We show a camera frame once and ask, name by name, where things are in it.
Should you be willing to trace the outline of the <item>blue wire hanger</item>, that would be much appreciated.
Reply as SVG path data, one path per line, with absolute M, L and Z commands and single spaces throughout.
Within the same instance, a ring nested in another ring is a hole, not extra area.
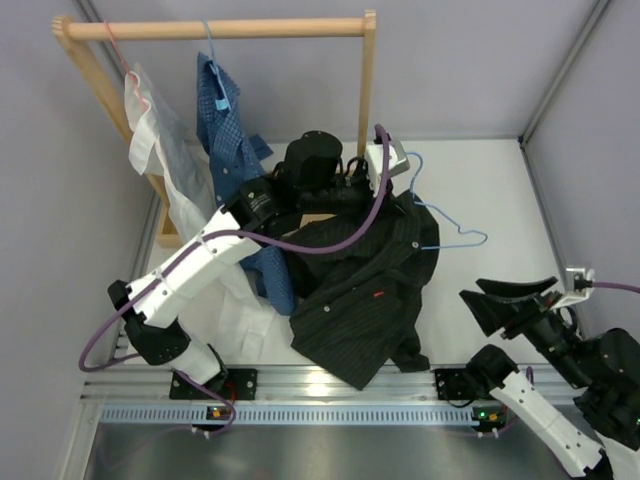
M 412 175 L 409 183 L 409 192 L 411 194 L 413 203 L 422 207 L 425 210 L 433 210 L 437 214 L 439 214 L 444 220 L 446 220 L 450 225 L 452 225 L 456 229 L 456 233 L 458 236 L 478 236 L 478 241 L 471 242 L 462 242 L 462 243 L 453 243 L 453 244 L 445 244 L 445 245 L 423 245 L 420 247 L 422 251 L 441 251 L 441 250 L 453 250 L 453 249 L 468 249 L 468 248 L 476 248 L 485 245 L 489 241 L 489 235 L 482 230 L 478 229 L 464 229 L 462 225 L 457 222 L 453 217 L 447 214 L 443 209 L 439 206 L 428 203 L 421 200 L 416 194 L 416 182 L 425 168 L 425 160 L 421 154 L 418 152 L 410 151 L 407 153 L 408 157 L 415 157 L 418 160 L 418 167 L 415 173 Z

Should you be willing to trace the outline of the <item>black pinstriped shirt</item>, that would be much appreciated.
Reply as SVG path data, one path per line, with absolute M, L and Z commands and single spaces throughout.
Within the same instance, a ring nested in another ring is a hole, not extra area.
M 301 300 L 289 318 L 292 349 L 358 390 L 387 361 L 403 373 L 429 370 L 416 321 L 439 253 L 420 247 L 439 243 L 435 218 L 403 192 L 388 199 L 348 248 L 286 252 Z

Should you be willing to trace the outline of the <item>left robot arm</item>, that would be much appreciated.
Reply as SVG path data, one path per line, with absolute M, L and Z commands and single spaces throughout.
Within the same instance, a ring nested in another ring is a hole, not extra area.
M 227 369 L 215 349 L 189 334 L 179 314 L 206 286 L 265 246 L 324 255 L 346 249 L 371 227 L 390 178 L 392 145 L 387 132 L 362 156 L 364 167 L 353 180 L 338 176 L 341 144 L 322 131 L 305 133 L 288 146 L 272 174 L 246 181 L 209 222 L 175 254 L 150 274 L 108 289 L 123 319 L 137 356 L 151 366 L 168 366 L 188 379 L 203 398 L 223 393 Z M 347 213 L 368 208 L 363 224 L 341 242 L 306 247 L 283 241 L 295 223 L 309 213 Z

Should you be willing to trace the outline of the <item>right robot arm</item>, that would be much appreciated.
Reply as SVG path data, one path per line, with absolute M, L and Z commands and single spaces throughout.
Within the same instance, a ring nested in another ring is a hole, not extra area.
M 463 382 L 476 399 L 506 406 L 552 452 L 572 479 L 639 476 L 639 343 L 626 330 L 580 334 L 574 307 L 598 287 L 573 269 L 565 291 L 550 277 L 533 283 L 477 280 L 459 296 L 486 336 L 522 337 L 545 359 L 542 381 L 503 349 L 481 348 Z

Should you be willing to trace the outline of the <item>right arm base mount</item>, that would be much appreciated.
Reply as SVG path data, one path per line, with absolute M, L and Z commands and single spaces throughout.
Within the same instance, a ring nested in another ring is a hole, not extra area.
M 472 419 L 477 422 L 466 436 L 478 439 L 498 439 L 519 421 L 505 405 L 473 406 L 475 402 L 493 400 L 488 390 L 466 373 L 465 368 L 438 368 L 434 370 L 435 388 L 439 400 L 457 409 L 472 408 Z

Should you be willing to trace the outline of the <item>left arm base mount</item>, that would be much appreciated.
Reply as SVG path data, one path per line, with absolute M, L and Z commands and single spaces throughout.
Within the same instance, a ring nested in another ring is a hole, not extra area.
M 229 421 L 235 421 L 232 406 L 238 400 L 253 401 L 256 398 L 257 374 L 257 370 L 252 368 L 231 368 L 221 386 L 206 386 L 206 389 L 216 394 L 216 397 L 212 397 L 202 387 L 195 387 L 179 374 L 173 373 L 169 398 L 174 401 L 212 402 L 212 405 L 206 407 L 206 423 L 192 425 L 196 431 L 210 437 L 225 432 Z

